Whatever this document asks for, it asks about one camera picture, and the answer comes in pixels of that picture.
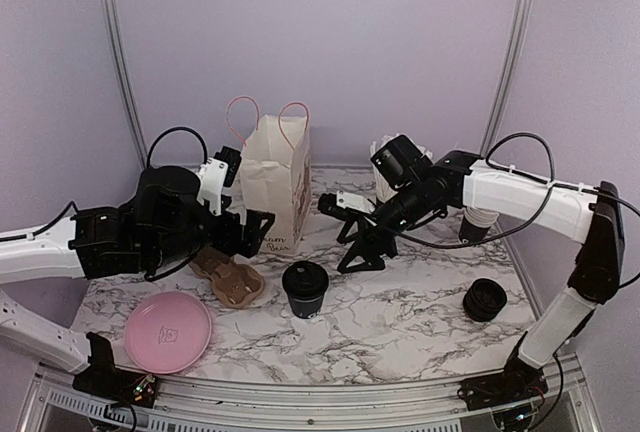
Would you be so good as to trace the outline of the black plastic cup lid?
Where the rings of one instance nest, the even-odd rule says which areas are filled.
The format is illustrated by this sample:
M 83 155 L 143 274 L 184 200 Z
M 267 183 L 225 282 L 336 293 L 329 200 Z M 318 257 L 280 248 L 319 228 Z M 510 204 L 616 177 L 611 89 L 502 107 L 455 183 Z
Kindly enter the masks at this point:
M 286 268 L 282 287 L 290 298 L 313 300 L 323 296 L 329 287 L 329 275 L 319 264 L 297 261 Z

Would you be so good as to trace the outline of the stack of paper coffee cups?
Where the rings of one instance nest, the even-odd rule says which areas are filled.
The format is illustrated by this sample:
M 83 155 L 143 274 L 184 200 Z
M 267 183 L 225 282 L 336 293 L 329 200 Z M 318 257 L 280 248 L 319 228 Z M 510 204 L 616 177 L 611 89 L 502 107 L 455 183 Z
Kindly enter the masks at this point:
M 458 239 L 462 243 L 478 243 L 483 240 L 498 220 L 499 213 L 487 209 L 465 207 Z

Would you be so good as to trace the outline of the stack of black cup lids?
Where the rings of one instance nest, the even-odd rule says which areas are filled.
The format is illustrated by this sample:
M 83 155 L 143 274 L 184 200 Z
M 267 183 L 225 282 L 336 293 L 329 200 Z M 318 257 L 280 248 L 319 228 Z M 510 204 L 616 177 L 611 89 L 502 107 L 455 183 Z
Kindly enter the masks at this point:
M 475 280 L 462 301 L 466 315 L 475 322 L 492 321 L 506 304 L 506 291 L 500 284 L 488 278 Z

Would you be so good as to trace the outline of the single black paper coffee cup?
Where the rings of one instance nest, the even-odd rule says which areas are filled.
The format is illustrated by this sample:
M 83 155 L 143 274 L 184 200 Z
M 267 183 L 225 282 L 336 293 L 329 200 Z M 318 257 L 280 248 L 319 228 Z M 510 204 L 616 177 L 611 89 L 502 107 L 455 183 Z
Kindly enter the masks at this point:
M 324 298 L 325 293 L 321 293 L 313 297 L 297 297 L 292 294 L 287 295 L 293 315 L 305 320 L 312 319 L 320 313 Z

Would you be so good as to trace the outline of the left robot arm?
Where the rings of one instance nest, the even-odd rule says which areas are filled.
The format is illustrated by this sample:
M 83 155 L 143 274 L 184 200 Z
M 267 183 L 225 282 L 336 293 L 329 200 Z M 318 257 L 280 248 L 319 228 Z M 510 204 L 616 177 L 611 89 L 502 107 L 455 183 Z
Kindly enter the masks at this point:
M 147 163 L 133 197 L 120 206 L 80 209 L 69 203 L 51 222 L 1 239 L 1 282 L 44 278 L 87 280 L 141 274 L 148 282 L 186 266 L 207 246 L 255 256 L 272 225 L 271 212 L 230 211 L 240 151 L 205 153 L 197 171 Z

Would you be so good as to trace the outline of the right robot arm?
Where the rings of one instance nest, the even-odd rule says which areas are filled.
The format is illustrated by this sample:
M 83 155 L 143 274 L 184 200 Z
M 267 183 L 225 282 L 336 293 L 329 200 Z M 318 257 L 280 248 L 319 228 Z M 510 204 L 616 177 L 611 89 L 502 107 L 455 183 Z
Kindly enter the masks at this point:
M 454 150 L 433 162 L 405 135 L 375 152 L 374 168 L 394 191 L 385 202 L 340 191 L 324 194 L 319 210 L 343 221 L 339 242 L 349 247 L 338 265 L 342 274 L 377 271 L 396 255 L 397 238 L 449 208 L 464 212 L 457 248 L 490 241 L 487 231 L 501 215 L 521 220 L 518 231 L 537 224 L 580 244 L 567 285 L 514 349 L 495 382 L 506 400 L 515 400 L 534 383 L 552 355 L 586 324 L 595 309 L 624 288 L 625 240 L 616 187 L 597 187 L 540 176 L 492 162 L 490 156 Z

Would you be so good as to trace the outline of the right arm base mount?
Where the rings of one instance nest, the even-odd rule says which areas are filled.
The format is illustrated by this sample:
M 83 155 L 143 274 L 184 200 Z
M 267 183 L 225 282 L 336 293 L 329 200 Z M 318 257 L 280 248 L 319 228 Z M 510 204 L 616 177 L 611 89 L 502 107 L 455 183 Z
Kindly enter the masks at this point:
M 514 349 L 500 372 L 464 379 L 457 396 L 468 411 L 507 405 L 544 395 L 548 385 L 541 368 L 523 362 Z

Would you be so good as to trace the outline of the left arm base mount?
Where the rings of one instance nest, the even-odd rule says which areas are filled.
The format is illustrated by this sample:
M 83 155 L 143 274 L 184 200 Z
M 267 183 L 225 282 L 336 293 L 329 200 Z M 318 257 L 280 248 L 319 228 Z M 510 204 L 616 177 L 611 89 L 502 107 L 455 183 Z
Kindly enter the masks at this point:
M 152 409 L 159 386 L 154 377 L 152 384 L 143 385 L 144 373 L 120 369 L 115 365 L 111 343 L 100 335 L 89 332 L 86 338 L 90 344 L 89 366 L 76 374 L 73 388 L 103 399 Z

